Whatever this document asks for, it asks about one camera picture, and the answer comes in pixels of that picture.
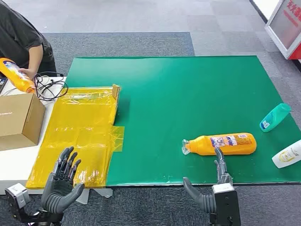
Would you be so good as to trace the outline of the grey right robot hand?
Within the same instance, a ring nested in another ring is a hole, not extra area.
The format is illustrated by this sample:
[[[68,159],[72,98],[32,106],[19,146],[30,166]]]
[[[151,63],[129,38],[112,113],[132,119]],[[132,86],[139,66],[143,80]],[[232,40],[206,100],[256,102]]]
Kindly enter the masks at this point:
[[[217,159],[217,183],[213,185],[211,194],[202,194],[183,177],[185,190],[202,211],[210,215],[210,226],[240,226],[241,216],[237,191],[233,187],[232,177],[227,171],[224,155],[219,147],[214,149]]]

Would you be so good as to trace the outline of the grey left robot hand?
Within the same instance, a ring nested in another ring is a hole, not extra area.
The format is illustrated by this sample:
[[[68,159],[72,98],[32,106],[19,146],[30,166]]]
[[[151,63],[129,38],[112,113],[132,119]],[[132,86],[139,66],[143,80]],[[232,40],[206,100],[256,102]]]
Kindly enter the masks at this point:
[[[73,184],[77,168],[81,163],[80,159],[74,161],[77,155],[73,146],[66,147],[59,155],[42,194],[41,205],[44,210],[61,214],[81,196],[84,184]]]

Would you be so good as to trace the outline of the person's hand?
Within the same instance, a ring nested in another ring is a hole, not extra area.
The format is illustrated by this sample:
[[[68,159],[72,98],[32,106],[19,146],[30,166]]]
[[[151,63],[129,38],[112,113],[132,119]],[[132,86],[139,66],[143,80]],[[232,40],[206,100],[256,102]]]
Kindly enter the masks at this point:
[[[35,72],[34,70],[25,69],[25,68],[20,68],[20,69],[19,69],[19,72],[26,75],[30,80],[32,80],[35,77],[35,75],[36,74],[36,72]]]

